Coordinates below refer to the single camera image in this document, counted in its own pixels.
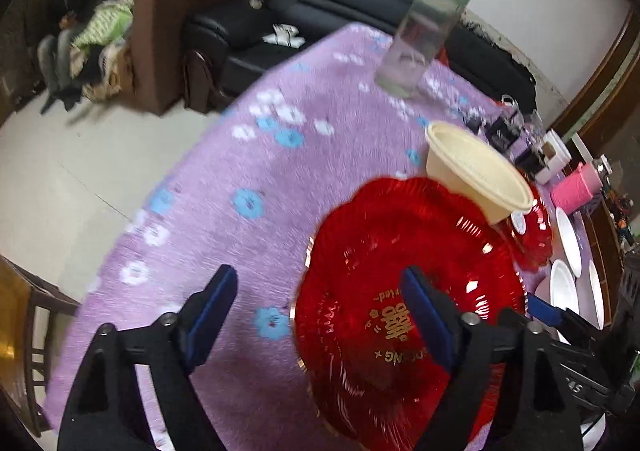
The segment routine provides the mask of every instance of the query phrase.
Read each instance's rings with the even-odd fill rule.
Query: wooden chair
[[[50,429],[35,388],[49,383],[52,332],[57,314],[73,316],[78,303],[58,287],[0,256],[0,387],[22,423],[36,436]],[[33,347],[36,309],[49,311],[44,348]],[[36,355],[42,361],[35,360]],[[37,371],[43,379],[33,377]]]

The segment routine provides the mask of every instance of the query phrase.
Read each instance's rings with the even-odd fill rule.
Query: red glass plate
[[[477,206],[426,178],[373,181],[327,216],[295,304],[296,345],[325,419],[372,451],[412,449],[448,381],[400,294],[409,265],[489,322],[525,310],[507,245]],[[473,436],[493,418],[494,372]]]
[[[536,271],[542,265],[546,265],[552,256],[553,234],[549,213],[542,202],[538,188],[529,180],[527,183],[534,200],[531,211],[519,218],[519,227],[524,227],[524,232],[522,229],[518,231],[513,216],[502,221],[498,229],[509,243],[513,258],[520,268],[525,271]]]

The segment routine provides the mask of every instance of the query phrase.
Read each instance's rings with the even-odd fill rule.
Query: pink container
[[[593,165],[580,163],[577,170],[554,187],[551,200],[570,215],[588,204],[601,188],[602,182]]]

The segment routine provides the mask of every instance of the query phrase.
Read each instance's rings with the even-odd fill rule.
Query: table
[[[497,110],[438,62],[419,98],[389,96],[373,75],[390,41],[351,24],[271,70],[151,193],[68,332],[45,404],[54,427],[99,325],[127,329],[177,311],[228,263],[238,271],[238,298],[209,360],[192,375],[223,443],[230,451],[359,450],[316,418],[290,337],[289,302],[309,236],[364,182],[423,174],[429,121],[462,125],[460,108]],[[579,231],[588,262],[583,225]],[[545,272],[523,273],[527,290]],[[166,433],[148,376],[140,387],[160,446]],[[469,449],[482,447],[486,431]]]

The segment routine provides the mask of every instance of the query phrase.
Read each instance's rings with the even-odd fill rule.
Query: man
[[[50,34],[38,46],[38,62],[49,89],[40,111],[44,114],[56,101],[55,94],[71,84],[71,42],[94,13],[96,0],[49,0]]]

